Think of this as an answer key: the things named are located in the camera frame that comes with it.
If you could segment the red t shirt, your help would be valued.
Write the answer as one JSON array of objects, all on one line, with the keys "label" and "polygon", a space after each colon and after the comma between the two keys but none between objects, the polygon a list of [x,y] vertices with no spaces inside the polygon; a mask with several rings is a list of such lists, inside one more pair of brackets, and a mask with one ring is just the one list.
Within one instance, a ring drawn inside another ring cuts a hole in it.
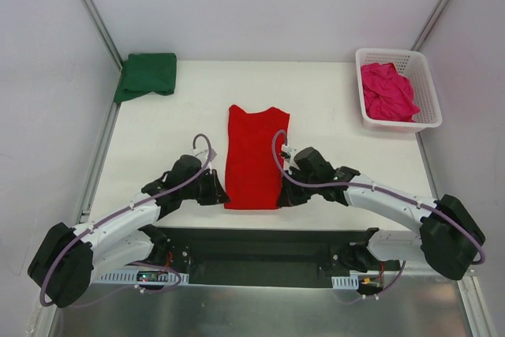
[{"label": "red t shirt", "polygon": [[225,187],[232,211],[275,210],[282,188],[282,175],[275,164],[281,141],[274,135],[287,131],[290,115],[276,107],[248,113],[237,105],[229,108],[228,152]]}]

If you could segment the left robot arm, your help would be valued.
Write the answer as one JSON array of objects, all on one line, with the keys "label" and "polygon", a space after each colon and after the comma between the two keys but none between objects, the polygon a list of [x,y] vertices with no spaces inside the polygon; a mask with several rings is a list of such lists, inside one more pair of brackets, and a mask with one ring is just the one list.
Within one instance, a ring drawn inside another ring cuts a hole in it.
[{"label": "left robot arm", "polygon": [[72,227],[53,225],[28,266],[41,305],[65,308],[109,271],[133,262],[162,263],[167,238],[154,224],[185,200],[201,206],[230,202],[217,171],[193,155],[182,155],[125,208]]}]

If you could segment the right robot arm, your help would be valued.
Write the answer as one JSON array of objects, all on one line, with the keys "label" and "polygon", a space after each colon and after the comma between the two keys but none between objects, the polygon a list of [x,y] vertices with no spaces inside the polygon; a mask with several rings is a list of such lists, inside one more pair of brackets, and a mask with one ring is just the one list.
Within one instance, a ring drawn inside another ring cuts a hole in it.
[{"label": "right robot arm", "polygon": [[315,148],[282,146],[274,155],[281,170],[280,208],[307,203],[318,195],[327,202],[370,211],[403,228],[371,229],[342,262],[367,271],[382,261],[424,261],[443,277],[460,280],[484,262],[485,236],[463,203],[451,195],[419,197],[381,185],[350,167],[334,168]]}]

